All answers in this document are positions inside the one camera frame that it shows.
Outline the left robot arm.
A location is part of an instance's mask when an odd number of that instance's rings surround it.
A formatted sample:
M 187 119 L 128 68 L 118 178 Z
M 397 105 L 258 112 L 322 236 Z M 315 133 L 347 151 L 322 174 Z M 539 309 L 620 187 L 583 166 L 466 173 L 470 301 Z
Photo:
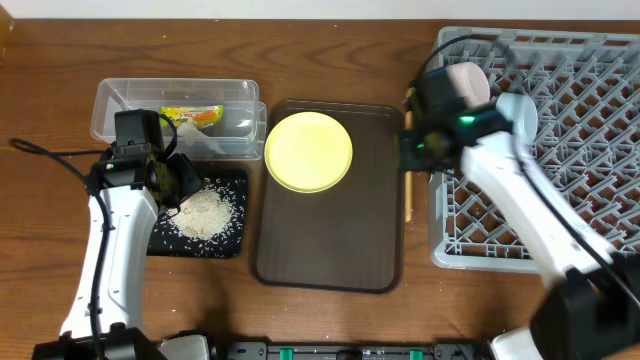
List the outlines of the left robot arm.
M 103 157 L 83 178 L 90 233 L 81 279 L 57 340 L 36 359 L 161 359 L 144 333 L 142 288 L 147 248 L 161 211 L 202 189 L 183 154 Z

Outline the white tissue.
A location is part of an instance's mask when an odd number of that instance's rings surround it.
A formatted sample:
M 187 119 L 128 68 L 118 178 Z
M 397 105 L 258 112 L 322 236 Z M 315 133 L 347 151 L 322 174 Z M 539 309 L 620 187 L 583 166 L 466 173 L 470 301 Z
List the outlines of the white tissue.
M 217 154 L 224 154 L 224 151 L 215 141 L 212 141 L 209 136 L 200 131 L 192 123 L 182 123 L 177 128 L 177 135 L 187 146 L 193 147 L 196 143 L 204 144 L 209 150 Z

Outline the pink white bowl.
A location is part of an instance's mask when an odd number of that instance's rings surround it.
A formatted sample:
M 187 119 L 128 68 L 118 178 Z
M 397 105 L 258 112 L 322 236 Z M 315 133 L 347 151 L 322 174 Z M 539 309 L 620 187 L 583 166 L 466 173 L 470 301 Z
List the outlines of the pink white bowl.
M 477 107 L 490 101 L 488 79 L 478 65 L 464 62 L 447 66 L 445 70 L 456 93 L 468 107 Z

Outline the green orange snack wrapper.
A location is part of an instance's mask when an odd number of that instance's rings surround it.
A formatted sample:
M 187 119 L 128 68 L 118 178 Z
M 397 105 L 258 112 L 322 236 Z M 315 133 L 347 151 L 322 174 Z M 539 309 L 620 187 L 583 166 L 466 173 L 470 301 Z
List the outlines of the green orange snack wrapper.
M 176 127 L 184 123 L 190 123 L 196 128 L 202 129 L 213 126 L 222 119 L 224 106 L 163 106 L 160 108 L 160 113 L 166 116 Z

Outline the light blue bowl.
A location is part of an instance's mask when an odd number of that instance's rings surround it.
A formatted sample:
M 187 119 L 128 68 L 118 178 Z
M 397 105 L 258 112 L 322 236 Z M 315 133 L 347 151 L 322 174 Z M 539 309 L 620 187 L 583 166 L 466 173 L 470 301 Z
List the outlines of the light blue bowl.
M 503 93 L 497 98 L 500 113 L 513 122 L 513 132 L 525 145 L 532 145 L 538 129 L 538 115 L 534 101 L 528 95 Z

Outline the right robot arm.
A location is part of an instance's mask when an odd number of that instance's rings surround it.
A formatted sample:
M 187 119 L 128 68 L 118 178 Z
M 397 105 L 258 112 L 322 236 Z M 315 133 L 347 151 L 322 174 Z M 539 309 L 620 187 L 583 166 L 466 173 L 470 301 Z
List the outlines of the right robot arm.
M 406 112 L 403 171 L 459 169 L 497 206 L 549 292 L 529 324 L 489 343 L 495 359 L 602 359 L 639 342 L 639 260 L 615 252 L 525 149 L 529 106 Z

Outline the wooden chopstick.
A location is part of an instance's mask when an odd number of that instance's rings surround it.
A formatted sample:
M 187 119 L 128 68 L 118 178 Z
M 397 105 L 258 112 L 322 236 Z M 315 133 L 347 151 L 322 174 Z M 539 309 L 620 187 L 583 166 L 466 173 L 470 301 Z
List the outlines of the wooden chopstick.
M 406 93 L 406 100 L 405 100 L 405 105 L 406 105 L 406 111 L 405 111 L 405 119 L 404 119 L 404 129 L 405 130 L 409 130 L 412 128 L 413 125 L 413 115 L 412 115 L 412 111 L 409 109 L 410 106 L 410 97 L 413 95 L 414 89 L 410 88 L 407 93 Z M 405 180 L 405 222 L 406 223 L 410 223 L 412 221 L 412 186 L 413 186 L 413 181 L 412 181 L 412 173 L 411 172 L 406 172 L 405 176 L 404 176 L 404 180 Z

